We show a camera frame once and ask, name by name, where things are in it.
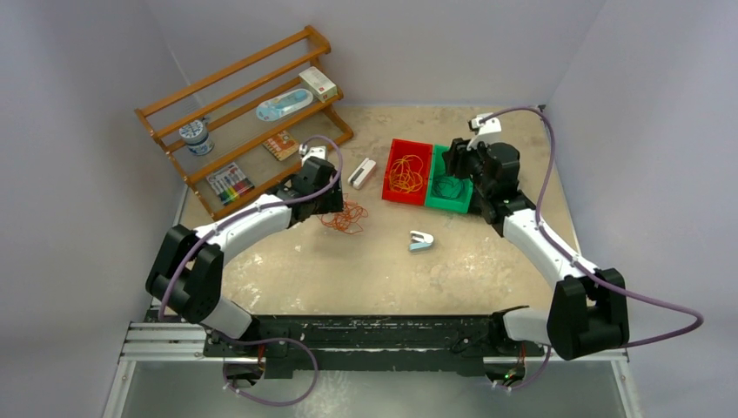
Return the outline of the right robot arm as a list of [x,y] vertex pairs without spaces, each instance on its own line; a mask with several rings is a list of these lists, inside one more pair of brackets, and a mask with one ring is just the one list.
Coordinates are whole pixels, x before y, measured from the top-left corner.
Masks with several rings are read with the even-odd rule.
[[469,143],[455,138],[443,152],[446,173],[470,181],[471,213],[521,251],[553,290],[546,311],[520,306],[493,313],[491,348],[510,354],[530,341],[572,360],[624,346],[630,333],[622,275],[583,259],[547,225],[519,188],[515,147],[494,143],[469,149]]

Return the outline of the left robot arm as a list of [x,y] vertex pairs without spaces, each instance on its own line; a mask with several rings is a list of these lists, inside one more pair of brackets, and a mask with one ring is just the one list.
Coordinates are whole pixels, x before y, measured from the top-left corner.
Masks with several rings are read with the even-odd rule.
[[222,293],[223,271],[260,240],[313,215],[341,212],[340,170],[310,157],[251,204],[206,226],[170,228],[145,282],[146,291],[182,319],[225,335],[236,355],[254,353],[258,320]]

